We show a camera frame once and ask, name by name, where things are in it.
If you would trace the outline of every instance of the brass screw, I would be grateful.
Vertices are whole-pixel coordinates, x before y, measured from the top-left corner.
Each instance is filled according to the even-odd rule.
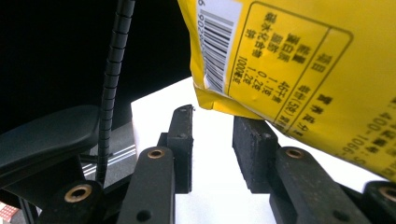
[[[162,149],[153,149],[148,153],[148,157],[152,159],[159,159],[165,155]]]
[[[294,159],[301,159],[304,156],[304,153],[298,149],[287,149],[286,154]]]
[[[91,185],[77,185],[67,191],[67,193],[64,195],[64,200],[68,203],[78,203],[90,196],[91,193]]]

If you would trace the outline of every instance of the black plastic part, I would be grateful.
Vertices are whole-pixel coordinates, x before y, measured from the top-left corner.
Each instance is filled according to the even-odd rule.
[[[30,175],[5,190],[18,195],[39,208],[44,208],[53,194],[73,182],[85,180],[78,155]]]
[[[396,223],[396,184],[368,183],[361,197],[361,210],[373,223]]]
[[[104,88],[117,88],[117,85],[119,83],[119,77],[120,76],[108,76],[108,75],[105,75]]]
[[[108,60],[117,63],[122,62],[124,51],[125,49],[118,49],[110,46],[108,50]]]
[[[103,95],[104,95],[104,98],[106,97],[106,100],[112,100],[116,97],[117,88],[104,88],[103,91],[104,91]]]
[[[166,147],[140,153],[117,223],[175,222],[174,155]]]
[[[118,76],[121,72],[121,63],[106,61],[105,75]]]
[[[21,209],[20,197],[4,189],[0,189],[0,202]]]
[[[297,211],[297,223],[370,223],[308,152],[280,148],[276,170]]]
[[[114,21],[113,30],[118,33],[128,34],[129,27],[131,26],[131,18],[124,17],[116,13],[116,19]]]
[[[66,193],[72,188],[72,197],[88,196],[79,202],[67,202]],[[59,190],[53,195],[37,220],[39,223],[100,223],[105,215],[102,186],[91,180],[78,181]]]
[[[166,147],[168,144],[168,133],[161,133],[160,139],[158,139],[157,147]]]
[[[167,147],[175,156],[176,193],[191,192],[192,179],[192,105],[174,111],[167,134]]]
[[[134,1],[119,0],[117,4],[117,13],[124,17],[132,17],[132,14],[134,14]]]
[[[82,105],[0,135],[0,188],[78,153],[98,141],[99,108]]]
[[[126,47],[126,42],[128,40],[128,35],[120,34],[115,31],[111,34],[110,46],[118,49],[124,49]]]
[[[278,148],[277,136],[264,120],[234,117],[233,150],[252,193],[269,193],[270,162]]]
[[[28,201],[20,198],[21,210],[26,224],[35,224],[38,218],[37,209]]]
[[[108,52],[107,60],[106,60],[106,71],[105,71],[105,84],[104,84],[104,93],[102,100],[102,110],[112,110],[114,107],[115,98],[111,99],[111,96],[107,95],[109,92],[106,92],[106,88],[116,89],[119,81],[119,74],[121,69],[121,61],[123,58],[124,48],[117,48],[113,46],[113,43],[124,44],[126,43],[126,36],[129,32],[129,28],[131,25],[131,16],[134,12],[134,2],[130,0],[119,0],[117,6],[118,12],[116,12],[116,16],[113,24],[112,31],[112,39],[110,41],[110,50]],[[111,119],[105,117],[100,118],[100,126],[102,129],[99,131],[100,136],[107,135],[106,133],[101,134],[101,132],[107,132],[108,129],[111,129]],[[108,138],[101,138],[102,140],[106,139],[106,141],[102,141],[98,145],[98,162],[96,166],[96,174],[95,179],[102,184],[105,184],[106,179],[106,171],[107,171],[107,160],[108,160],[108,149],[106,145],[108,144]]]
[[[104,189],[106,205],[104,223],[116,223],[131,178],[132,175],[127,175]]]
[[[108,139],[111,135],[111,129],[103,129],[99,132],[99,139]]]
[[[100,117],[102,119],[112,119],[113,118],[113,110],[101,110]]]

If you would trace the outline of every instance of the nutrition label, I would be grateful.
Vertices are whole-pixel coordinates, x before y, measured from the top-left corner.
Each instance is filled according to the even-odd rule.
[[[250,98],[241,101],[251,108],[260,103],[281,132],[303,137],[335,100],[320,86],[352,34],[258,2],[250,5],[243,27],[225,93]]]

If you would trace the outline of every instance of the yellow bag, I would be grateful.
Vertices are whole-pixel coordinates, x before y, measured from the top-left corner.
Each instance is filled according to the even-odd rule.
[[[178,2],[201,107],[396,181],[396,1]]]

